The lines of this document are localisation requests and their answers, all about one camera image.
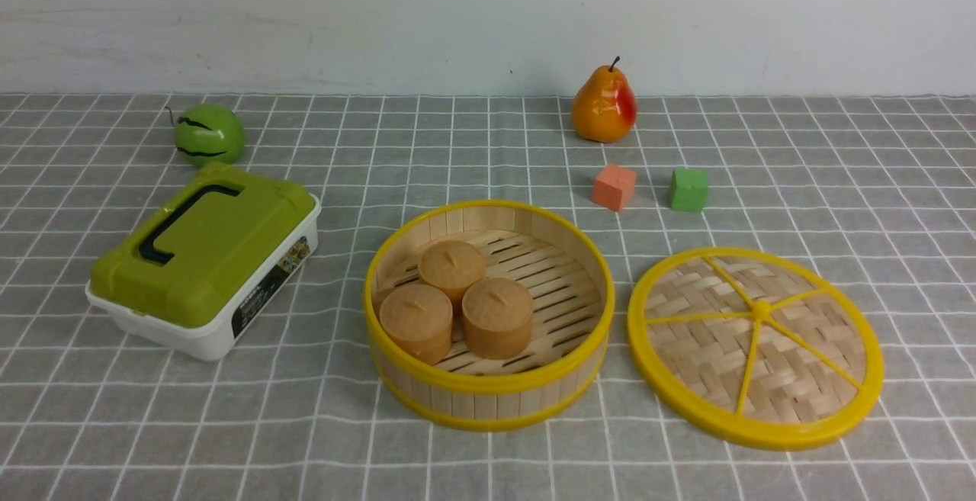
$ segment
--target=green cube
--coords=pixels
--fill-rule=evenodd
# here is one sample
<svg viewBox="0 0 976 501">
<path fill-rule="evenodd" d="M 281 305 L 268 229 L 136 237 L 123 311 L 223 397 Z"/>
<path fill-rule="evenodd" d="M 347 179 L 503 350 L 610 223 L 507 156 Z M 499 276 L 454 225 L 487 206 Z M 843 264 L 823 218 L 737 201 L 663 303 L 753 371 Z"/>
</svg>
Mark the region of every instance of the green cube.
<svg viewBox="0 0 976 501">
<path fill-rule="evenodd" d="M 708 172 L 700 169 L 677 168 L 672 171 L 668 188 L 668 205 L 674 211 L 698 212 L 705 209 L 708 199 Z"/>
</svg>

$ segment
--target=wall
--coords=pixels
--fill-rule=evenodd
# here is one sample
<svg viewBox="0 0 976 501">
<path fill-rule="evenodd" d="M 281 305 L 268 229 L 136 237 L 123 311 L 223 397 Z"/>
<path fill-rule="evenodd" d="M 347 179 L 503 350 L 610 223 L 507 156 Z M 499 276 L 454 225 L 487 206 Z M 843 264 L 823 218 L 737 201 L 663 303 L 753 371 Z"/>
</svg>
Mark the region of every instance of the wall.
<svg viewBox="0 0 976 501">
<path fill-rule="evenodd" d="M 0 92 L 976 92 L 976 0 L 0 0 Z"/>
</svg>

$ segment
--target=yellow rim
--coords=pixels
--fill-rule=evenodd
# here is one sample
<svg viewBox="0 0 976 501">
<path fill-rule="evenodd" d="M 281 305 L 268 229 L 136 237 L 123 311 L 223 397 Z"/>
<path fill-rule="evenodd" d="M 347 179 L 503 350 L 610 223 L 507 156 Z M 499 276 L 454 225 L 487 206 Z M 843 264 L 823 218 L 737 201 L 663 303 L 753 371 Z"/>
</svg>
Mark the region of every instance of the yellow rim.
<svg viewBox="0 0 976 501">
<path fill-rule="evenodd" d="M 657 352 L 651 345 L 646 331 L 647 320 L 644 317 L 644 306 L 654 286 L 667 272 L 672 271 L 677 265 L 684 264 L 684 262 L 694 259 L 708 261 L 710 257 L 738 257 L 777 265 L 786 271 L 801 276 L 816 286 L 816 291 L 811 293 L 827 293 L 840 304 L 841 309 L 850 316 L 865 346 L 865 378 L 850 404 L 847 404 L 831 417 L 814 423 L 798 425 L 767 423 L 748 419 L 741 414 L 741 411 L 730 413 L 706 403 L 673 376 L 668 366 L 661 361 L 661 358 L 658 358 Z M 738 282 L 733 280 L 732 285 L 739 290 Z M 745 301 L 747 306 L 753 306 L 753 302 L 749 298 L 746 297 Z M 735 316 L 738 314 L 726 314 L 723 317 Z M 703 316 L 690 318 L 691 320 L 709 320 L 715 317 L 717 316 L 703 314 Z M 768 324 L 768 321 L 763 320 L 762 323 Z M 827 280 L 809 272 L 800 265 L 796 265 L 795 262 L 747 249 L 703 248 L 673 255 L 673 257 L 658 262 L 637 283 L 634 293 L 631 295 L 628 304 L 627 330 L 631 341 L 631 352 L 634 354 L 637 366 L 644 374 L 644 379 L 651 387 L 654 387 L 661 400 L 668 403 L 681 417 L 712 435 L 750 448 L 790 451 L 818 448 L 818 446 L 836 441 L 857 427 L 867 417 L 878 401 L 878 397 L 881 396 L 881 386 L 885 380 L 885 363 L 881 355 L 878 338 L 875 337 L 875 332 L 868 320 L 861 314 L 858 307 L 850 299 L 847 299 L 843 292 L 836 289 Z M 754 349 L 756 347 L 750 348 L 750 356 L 754 355 Z M 749 358 L 749 361 L 746 362 L 746 368 L 749 367 L 752 360 Z M 743 376 L 744 390 L 749 386 L 747 385 L 747 377 L 749 374 L 746 372 L 746 375 Z"/>
<path fill-rule="evenodd" d="M 606 349 L 604 348 L 603 353 L 600 355 L 599 361 L 596 362 L 596 368 L 593 368 L 593 372 L 589 373 L 589 377 L 583 381 L 579 389 L 573 393 L 571 397 L 560 401 L 560 403 L 555 404 L 552 407 L 548 407 L 543 411 L 533 413 L 531 415 L 523 415 L 523 417 L 516 417 L 514 419 L 496 419 L 496 420 L 477 420 L 477 419 L 462 419 L 460 417 L 452 417 L 449 415 L 444 415 L 443 413 L 437 413 L 415 403 L 410 397 L 406 396 L 400 389 L 397 389 L 396 385 L 393 385 L 393 381 L 387 379 L 387 376 L 383 372 L 380 372 L 380 379 L 383 380 L 384 385 L 400 403 L 405 405 L 408 410 L 413 411 L 415 414 L 421 416 L 422 418 L 444 427 L 450 427 L 453 429 L 460 429 L 461 431 L 468 432 L 501 432 L 501 431 L 515 431 L 515 429 L 521 429 L 523 427 L 528 427 L 529 425 L 534 425 L 546 421 L 548 418 L 555 417 L 566 411 L 569 406 L 576 403 L 583 394 L 589 389 L 590 385 L 596 379 L 596 375 L 600 372 L 600 367 L 603 366 L 603 358 L 606 358 Z"/>
<path fill-rule="evenodd" d="M 450 211 L 457 209 L 466 209 L 474 207 L 505 207 L 512 208 L 516 210 L 528 211 L 531 213 L 539 214 L 547 219 L 554 220 L 555 223 L 559 223 L 561 226 L 569 230 L 573 236 L 578 238 L 586 245 L 586 248 L 596 257 L 596 261 L 599 263 L 600 272 L 603 273 L 604 278 L 604 291 L 606 292 L 606 301 L 603 306 L 603 313 L 600 316 L 599 322 L 596 324 L 596 328 L 593 328 L 592 333 L 583 341 L 579 347 L 576 347 L 575 351 L 564 356 L 564 358 L 559 358 L 558 361 L 552 362 L 549 365 L 541 366 L 538 369 L 532 371 L 526 371 L 523 373 L 518 373 L 515 375 L 500 375 L 500 376 L 470 376 L 461 375 L 457 373 L 451 373 L 438 369 L 431 365 L 425 365 L 418 361 L 418 359 L 412 358 L 412 356 L 406 354 L 403 349 L 397 347 L 393 340 L 390 340 L 387 332 L 383 330 L 380 326 L 380 320 L 377 318 L 376 313 L 373 311 L 373 282 L 376 280 L 376 268 L 383 261 L 384 256 L 387 254 L 387 250 L 397 243 L 407 231 L 411 230 L 414 226 L 424 222 L 424 220 L 430 219 L 430 217 L 435 217 L 437 215 L 442 215 Z M 603 258 L 603 254 L 600 253 L 599 248 L 596 244 L 593 244 L 592 240 L 572 224 L 565 220 L 563 217 L 559 217 L 555 213 L 546 211 L 544 209 L 523 204 L 520 202 L 510 202 L 506 200 L 474 200 L 468 202 L 459 202 L 443 206 L 432 211 L 426 212 L 421 216 L 415 217 L 414 220 L 404 224 L 400 227 L 396 233 L 387 239 L 383 245 L 380 246 L 380 250 L 376 251 L 376 255 L 373 257 L 373 261 L 370 262 L 369 269 L 366 272 L 366 286 L 363 289 L 363 310 L 366 312 L 366 327 L 370 333 L 370 338 L 372 342 L 375 342 L 377 347 L 388 358 L 393 361 L 393 364 L 410 375 L 428 383 L 433 387 L 440 387 L 440 389 L 450 390 L 451 392 L 461 392 L 461 393 L 472 393 L 472 394 L 504 394 L 504 393 L 519 393 L 523 390 L 536 389 L 536 387 L 541 387 L 551 383 L 552 381 L 561 378 L 567 373 L 576 369 L 589 358 L 596 349 L 599 348 L 600 342 L 603 338 L 607 336 L 610 331 L 610 324 L 613 321 L 613 309 L 615 300 L 615 292 L 613 285 L 613 277 L 610 273 L 610 268 L 606 264 L 606 260 Z"/>
</svg>

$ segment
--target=label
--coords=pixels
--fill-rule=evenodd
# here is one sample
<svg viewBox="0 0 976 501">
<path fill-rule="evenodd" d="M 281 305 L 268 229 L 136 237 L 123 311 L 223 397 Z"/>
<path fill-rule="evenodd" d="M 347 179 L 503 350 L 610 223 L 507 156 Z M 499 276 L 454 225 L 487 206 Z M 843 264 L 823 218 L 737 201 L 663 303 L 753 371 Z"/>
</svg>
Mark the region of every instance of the label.
<svg viewBox="0 0 976 501">
<path fill-rule="evenodd" d="M 271 267 L 271 270 L 251 290 L 251 293 L 248 293 L 237 310 L 234 310 L 234 316 L 230 318 L 230 327 L 233 330 L 234 339 L 237 339 L 251 323 L 251 320 L 254 320 L 258 313 L 261 313 L 268 301 L 275 296 L 281 286 L 285 285 L 288 278 L 302 265 L 310 253 L 308 239 L 304 236 L 300 237 L 292 244 L 288 253 L 282 255 L 274 267 Z"/>
</svg>

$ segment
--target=pear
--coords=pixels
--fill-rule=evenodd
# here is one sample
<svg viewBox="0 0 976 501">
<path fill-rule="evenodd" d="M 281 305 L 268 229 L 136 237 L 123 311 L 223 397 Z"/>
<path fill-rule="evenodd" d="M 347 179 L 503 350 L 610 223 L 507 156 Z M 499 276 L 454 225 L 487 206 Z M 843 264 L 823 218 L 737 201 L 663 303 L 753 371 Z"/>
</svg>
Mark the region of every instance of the pear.
<svg viewBox="0 0 976 501">
<path fill-rule="evenodd" d="M 624 139 L 637 122 L 637 99 L 627 76 L 613 63 L 593 70 L 573 99 L 573 128 L 579 136 L 597 143 Z"/>
</svg>

